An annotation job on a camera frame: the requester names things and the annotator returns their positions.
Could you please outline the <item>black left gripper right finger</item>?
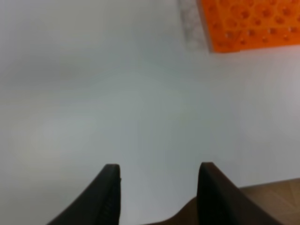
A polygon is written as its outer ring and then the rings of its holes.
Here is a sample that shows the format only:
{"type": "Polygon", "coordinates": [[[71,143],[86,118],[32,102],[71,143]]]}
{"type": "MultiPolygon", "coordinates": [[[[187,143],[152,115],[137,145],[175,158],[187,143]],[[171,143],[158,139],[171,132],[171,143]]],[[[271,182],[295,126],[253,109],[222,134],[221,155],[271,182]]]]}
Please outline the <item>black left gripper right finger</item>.
{"type": "Polygon", "coordinates": [[[283,225],[283,198],[277,183],[236,186],[213,162],[202,162],[197,183],[197,216],[201,225],[283,225]]]}

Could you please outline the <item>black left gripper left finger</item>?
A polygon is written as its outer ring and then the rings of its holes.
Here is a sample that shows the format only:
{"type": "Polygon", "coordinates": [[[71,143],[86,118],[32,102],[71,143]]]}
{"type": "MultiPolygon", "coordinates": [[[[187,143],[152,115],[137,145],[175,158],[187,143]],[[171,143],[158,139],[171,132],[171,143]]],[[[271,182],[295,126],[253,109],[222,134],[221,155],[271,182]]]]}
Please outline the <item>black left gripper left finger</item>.
{"type": "Polygon", "coordinates": [[[106,164],[89,186],[50,225],[118,225],[121,178],[118,164],[106,164]]]}

